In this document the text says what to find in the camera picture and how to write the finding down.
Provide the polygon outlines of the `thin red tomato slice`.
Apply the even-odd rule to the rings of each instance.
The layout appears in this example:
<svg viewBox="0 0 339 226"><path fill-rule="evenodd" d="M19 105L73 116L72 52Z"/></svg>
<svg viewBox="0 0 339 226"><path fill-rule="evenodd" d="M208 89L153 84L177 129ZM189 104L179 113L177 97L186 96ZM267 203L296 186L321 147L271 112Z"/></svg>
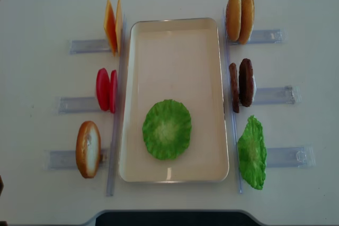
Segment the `thin red tomato slice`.
<svg viewBox="0 0 339 226"><path fill-rule="evenodd" d="M113 70L111 72L111 80L110 80L110 92L109 92L109 99L110 99L110 112L112 114L115 113L116 110L116 94L117 94L117 86L118 86L118 75L117 71Z"/></svg>

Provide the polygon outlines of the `green lettuce leaf on tray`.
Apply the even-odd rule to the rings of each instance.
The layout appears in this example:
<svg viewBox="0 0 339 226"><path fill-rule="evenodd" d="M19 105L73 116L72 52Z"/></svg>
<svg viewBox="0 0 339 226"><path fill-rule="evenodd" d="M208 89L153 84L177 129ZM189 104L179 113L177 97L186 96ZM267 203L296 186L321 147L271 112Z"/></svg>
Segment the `green lettuce leaf on tray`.
<svg viewBox="0 0 339 226"><path fill-rule="evenodd" d="M183 103L168 99L149 110L142 125L142 136L154 158L172 160L189 147L191 130L189 110Z"/></svg>

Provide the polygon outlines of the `thick red tomato slice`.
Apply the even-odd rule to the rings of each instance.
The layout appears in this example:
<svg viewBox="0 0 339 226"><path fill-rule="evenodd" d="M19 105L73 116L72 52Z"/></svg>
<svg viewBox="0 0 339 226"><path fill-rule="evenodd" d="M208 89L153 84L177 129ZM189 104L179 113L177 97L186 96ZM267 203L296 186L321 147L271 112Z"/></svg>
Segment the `thick red tomato slice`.
<svg viewBox="0 0 339 226"><path fill-rule="evenodd" d="M108 72L105 68L101 68L96 77L96 97L99 107L103 111L109 109L109 86L110 79Z"/></svg>

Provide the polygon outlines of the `thin brown meat patty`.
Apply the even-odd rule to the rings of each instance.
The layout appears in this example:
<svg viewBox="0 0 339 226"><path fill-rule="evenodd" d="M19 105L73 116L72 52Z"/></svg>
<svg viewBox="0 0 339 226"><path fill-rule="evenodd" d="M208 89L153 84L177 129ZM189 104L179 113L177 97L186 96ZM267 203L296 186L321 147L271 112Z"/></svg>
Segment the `thin brown meat patty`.
<svg viewBox="0 0 339 226"><path fill-rule="evenodd" d="M238 92L238 78L237 68L235 63L229 65L232 106L235 113L239 113L239 92Z"/></svg>

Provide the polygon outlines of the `thick brown meat patty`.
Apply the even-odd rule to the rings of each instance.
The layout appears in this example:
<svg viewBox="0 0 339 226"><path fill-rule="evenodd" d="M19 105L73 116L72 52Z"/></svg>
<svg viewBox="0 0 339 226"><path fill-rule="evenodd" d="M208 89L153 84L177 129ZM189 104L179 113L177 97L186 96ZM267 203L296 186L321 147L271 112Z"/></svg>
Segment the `thick brown meat patty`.
<svg viewBox="0 0 339 226"><path fill-rule="evenodd" d="M253 67L250 59L243 59L239 67L239 99L244 107L250 107L254 96Z"/></svg>

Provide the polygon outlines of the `bread bun slice left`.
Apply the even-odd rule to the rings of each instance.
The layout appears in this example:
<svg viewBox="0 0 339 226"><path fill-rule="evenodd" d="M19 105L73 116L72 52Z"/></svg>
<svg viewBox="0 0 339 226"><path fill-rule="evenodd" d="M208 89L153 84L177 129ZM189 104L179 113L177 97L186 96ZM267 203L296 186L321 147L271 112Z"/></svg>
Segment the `bread bun slice left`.
<svg viewBox="0 0 339 226"><path fill-rule="evenodd" d="M76 141L76 164L84 178L94 178L99 168L101 136L93 121L85 121L79 128Z"/></svg>

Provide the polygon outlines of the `orange cheese slice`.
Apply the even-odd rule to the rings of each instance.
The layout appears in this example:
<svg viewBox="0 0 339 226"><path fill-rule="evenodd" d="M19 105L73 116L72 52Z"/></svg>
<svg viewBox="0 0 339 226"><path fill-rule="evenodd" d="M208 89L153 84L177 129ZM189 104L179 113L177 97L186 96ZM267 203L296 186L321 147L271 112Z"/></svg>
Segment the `orange cheese slice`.
<svg viewBox="0 0 339 226"><path fill-rule="evenodd" d="M111 47L111 51L115 56L115 53L117 51L117 36L115 32L115 16L110 0L107 0L106 2L103 27L105 30L106 37L108 39L108 43Z"/></svg>

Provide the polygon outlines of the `standing green lettuce leaf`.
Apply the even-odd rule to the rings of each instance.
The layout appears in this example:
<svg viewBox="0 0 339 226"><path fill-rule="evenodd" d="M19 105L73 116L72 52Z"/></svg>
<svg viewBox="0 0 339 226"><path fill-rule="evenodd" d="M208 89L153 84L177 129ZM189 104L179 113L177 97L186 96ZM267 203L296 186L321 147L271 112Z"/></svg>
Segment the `standing green lettuce leaf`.
<svg viewBox="0 0 339 226"><path fill-rule="evenodd" d="M237 142L240 174L252 188L262 190L266 179L267 149L263 126L253 115Z"/></svg>

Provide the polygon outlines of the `clear cheese holder strip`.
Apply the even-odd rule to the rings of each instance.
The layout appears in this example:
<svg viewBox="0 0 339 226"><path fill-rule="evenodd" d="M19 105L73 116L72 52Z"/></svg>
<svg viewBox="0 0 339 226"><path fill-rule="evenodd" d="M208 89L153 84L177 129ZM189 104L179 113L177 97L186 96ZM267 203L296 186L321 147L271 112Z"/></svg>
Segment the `clear cheese holder strip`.
<svg viewBox="0 0 339 226"><path fill-rule="evenodd" d="M106 39L95 40L70 40L69 53L71 55L81 53L110 52L111 47Z"/></svg>

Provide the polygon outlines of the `clear tomato holder strip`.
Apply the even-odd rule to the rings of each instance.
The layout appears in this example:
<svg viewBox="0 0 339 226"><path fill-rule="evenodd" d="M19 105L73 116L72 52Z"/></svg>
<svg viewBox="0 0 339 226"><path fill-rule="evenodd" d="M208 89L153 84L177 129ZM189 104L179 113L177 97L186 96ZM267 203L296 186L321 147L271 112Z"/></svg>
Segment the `clear tomato holder strip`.
<svg viewBox="0 0 339 226"><path fill-rule="evenodd" d="M53 110L58 115L101 111L96 97L56 97Z"/></svg>

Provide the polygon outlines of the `clear bread holder strip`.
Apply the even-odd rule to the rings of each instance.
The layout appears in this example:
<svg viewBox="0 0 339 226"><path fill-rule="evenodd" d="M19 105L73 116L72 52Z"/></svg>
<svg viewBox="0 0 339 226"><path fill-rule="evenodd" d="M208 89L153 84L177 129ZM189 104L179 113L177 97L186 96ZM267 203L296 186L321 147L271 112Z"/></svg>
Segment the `clear bread holder strip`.
<svg viewBox="0 0 339 226"><path fill-rule="evenodd" d="M75 150L45 150L43 158L45 170L77 170Z"/></svg>

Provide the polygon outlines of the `clear lettuce holder strip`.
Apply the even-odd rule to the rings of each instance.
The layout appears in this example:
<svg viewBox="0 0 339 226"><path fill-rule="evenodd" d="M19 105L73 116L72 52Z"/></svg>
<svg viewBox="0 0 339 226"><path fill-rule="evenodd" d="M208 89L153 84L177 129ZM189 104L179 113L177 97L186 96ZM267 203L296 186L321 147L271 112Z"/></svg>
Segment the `clear lettuce holder strip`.
<svg viewBox="0 0 339 226"><path fill-rule="evenodd" d="M302 168L315 165L312 146L267 149L267 168Z"/></svg>

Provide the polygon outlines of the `cream rectangular tray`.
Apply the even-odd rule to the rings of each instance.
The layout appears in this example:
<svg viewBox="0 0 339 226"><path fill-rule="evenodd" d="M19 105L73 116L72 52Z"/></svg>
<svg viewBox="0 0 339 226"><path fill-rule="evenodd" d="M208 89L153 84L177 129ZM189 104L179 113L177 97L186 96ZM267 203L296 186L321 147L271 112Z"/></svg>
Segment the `cream rectangular tray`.
<svg viewBox="0 0 339 226"><path fill-rule="evenodd" d="M216 21L137 22L127 61L120 177L130 183L224 180L229 157ZM167 99L188 109L191 139L177 158L159 160L147 151L142 125L152 106Z"/></svg>

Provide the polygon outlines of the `golden bun half left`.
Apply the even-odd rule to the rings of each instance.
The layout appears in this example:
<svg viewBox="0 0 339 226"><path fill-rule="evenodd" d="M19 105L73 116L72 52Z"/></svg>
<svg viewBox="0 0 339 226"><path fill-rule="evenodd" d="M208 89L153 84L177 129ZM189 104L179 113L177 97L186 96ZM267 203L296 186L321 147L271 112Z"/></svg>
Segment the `golden bun half left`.
<svg viewBox="0 0 339 226"><path fill-rule="evenodd" d="M237 41L239 38L241 14L241 0L228 0L226 6L226 32L231 41Z"/></svg>

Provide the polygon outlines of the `golden bun half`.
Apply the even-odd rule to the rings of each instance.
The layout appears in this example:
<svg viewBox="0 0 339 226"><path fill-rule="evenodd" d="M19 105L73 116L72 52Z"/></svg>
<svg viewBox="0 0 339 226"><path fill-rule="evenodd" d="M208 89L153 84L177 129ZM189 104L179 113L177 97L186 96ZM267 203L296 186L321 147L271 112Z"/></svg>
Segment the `golden bun half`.
<svg viewBox="0 0 339 226"><path fill-rule="evenodd" d="M238 38L240 44L246 44L251 36L254 17L255 5L254 0L242 0L242 16L241 16L241 29Z"/></svg>
<svg viewBox="0 0 339 226"><path fill-rule="evenodd" d="M231 41L237 41L239 38L241 14L241 0L228 0L226 6L226 32Z"/></svg>

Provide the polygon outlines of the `clear patty holder strip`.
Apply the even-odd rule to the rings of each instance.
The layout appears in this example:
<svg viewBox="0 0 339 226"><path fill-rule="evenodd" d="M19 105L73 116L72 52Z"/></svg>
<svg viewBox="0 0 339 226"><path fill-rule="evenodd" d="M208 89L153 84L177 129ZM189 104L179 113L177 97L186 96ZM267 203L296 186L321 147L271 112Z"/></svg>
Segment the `clear patty holder strip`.
<svg viewBox="0 0 339 226"><path fill-rule="evenodd" d="M253 105L296 104L301 102L301 93L297 86L258 88Z"/></svg>

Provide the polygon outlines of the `clear bun holder strip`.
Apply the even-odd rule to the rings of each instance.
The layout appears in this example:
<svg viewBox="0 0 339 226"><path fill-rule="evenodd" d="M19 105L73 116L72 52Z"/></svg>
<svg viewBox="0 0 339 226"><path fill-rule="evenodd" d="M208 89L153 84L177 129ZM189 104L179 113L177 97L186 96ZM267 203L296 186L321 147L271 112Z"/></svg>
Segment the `clear bun holder strip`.
<svg viewBox="0 0 339 226"><path fill-rule="evenodd" d="M276 44L288 40L284 29L253 30L246 44Z"/></svg>

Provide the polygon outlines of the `golden bun half right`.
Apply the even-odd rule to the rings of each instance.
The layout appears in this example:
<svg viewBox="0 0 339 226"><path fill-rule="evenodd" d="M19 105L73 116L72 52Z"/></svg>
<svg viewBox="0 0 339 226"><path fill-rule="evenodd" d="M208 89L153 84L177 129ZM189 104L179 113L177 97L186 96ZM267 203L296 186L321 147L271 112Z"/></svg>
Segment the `golden bun half right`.
<svg viewBox="0 0 339 226"><path fill-rule="evenodd" d="M255 5L254 0L242 0L242 16L241 16L241 29L238 38L240 44L246 44L251 36L254 17Z"/></svg>

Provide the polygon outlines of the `clear holder rail left long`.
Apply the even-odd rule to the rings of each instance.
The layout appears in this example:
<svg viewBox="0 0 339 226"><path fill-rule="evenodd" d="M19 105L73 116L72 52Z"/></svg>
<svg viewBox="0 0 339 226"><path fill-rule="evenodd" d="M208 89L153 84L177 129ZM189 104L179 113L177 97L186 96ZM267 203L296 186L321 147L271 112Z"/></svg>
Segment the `clear holder rail left long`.
<svg viewBox="0 0 339 226"><path fill-rule="evenodd" d="M119 75L118 75L118 89L116 96L116 112L113 118L113 132L112 140L110 144L110 157L109 157L109 169L108 177L106 183L106 197L112 197L114 195L114 186L115 186L115 177L117 173L117 163L119 161L119 143L121 141L121 130L123 123L123 114L124 114L124 102L126 97L126 69L127 69L127 60L128 56L128 19L126 15L123 14L123 30L122 30L122 52L119 60Z"/></svg>

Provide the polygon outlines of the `clear holder rail long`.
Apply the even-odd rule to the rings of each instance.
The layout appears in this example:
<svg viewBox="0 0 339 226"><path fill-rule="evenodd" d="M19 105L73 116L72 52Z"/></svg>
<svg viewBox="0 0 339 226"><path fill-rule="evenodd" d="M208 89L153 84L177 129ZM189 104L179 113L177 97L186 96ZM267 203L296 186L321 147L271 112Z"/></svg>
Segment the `clear holder rail long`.
<svg viewBox="0 0 339 226"><path fill-rule="evenodd" d="M230 65L230 54L229 54L229 41L228 41L228 35L227 35L227 30L226 30L226 8L223 8L223 22L224 22L224 62L225 62L225 73L227 76L228 80L228 94L229 94L229 115L230 115L230 125L231 125L231 135L232 135L232 142L234 146L234 160L235 160L235 174L236 174L236 179L237 179L237 186L238 186L238 193L242 194L243 193L243 181L241 177L241 173L239 171L239 157L238 157L238 149L237 149L237 141L238 141L238 136L237 136L237 122L236 122L236 115L235 112L233 111L233 96L231 92L231 77L230 77L230 71L229 71L229 65Z"/></svg>
<svg viewBox="0 0 339 226"><path fill-rule="evenodd" d="M106 183L106 197L112 197L114 195L114 186L115 186L115 177L117 173L117 163L119 161L119 143L121 141L121 130L123 123L123 114L124 114L124 102L126 97L126 69L127 69L127 60L128 56L128 19L126 15L123 14L123 30L122 30L122 52L119 60L119 75L118 75L118 89L116 96L116 112L113 118L113 132L112 140L110 144L110 157L109 157L109 169L108 177Z"/></svg>

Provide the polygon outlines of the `clear holder rail right long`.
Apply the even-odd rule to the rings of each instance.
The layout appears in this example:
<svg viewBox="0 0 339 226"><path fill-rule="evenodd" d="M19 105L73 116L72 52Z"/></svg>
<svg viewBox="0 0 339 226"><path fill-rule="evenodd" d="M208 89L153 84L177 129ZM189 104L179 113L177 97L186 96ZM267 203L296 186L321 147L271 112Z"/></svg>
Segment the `clear holder rail right long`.
<svg viewBox="0 0 339 226"><path fill-rule="evenodd" d="M230 77L230 71L229 71L229 65L230 65L230 54L229 54L229 41L228 41L228 35L227 35L227 30L226 30L226 8L223 8L223 22L224 22L224 62L225 62L225 73L227 76L228 80L228 94L229 94L229 115L230 115L230 125L231 125L231 135L232 135L232 142L234 146L234 160L235 160L235 174L236 174L236 179L237 179L237 186L238 186L238 193L242 194L243 193L243 181L241 177L241 173L239 171L239 157L238 157L238 149L237 149L237 141L238 141L238 136L237 136L237 122L236 122L236 115L235 112L233 111L233 96L231 92L231 77Z"/></svg>

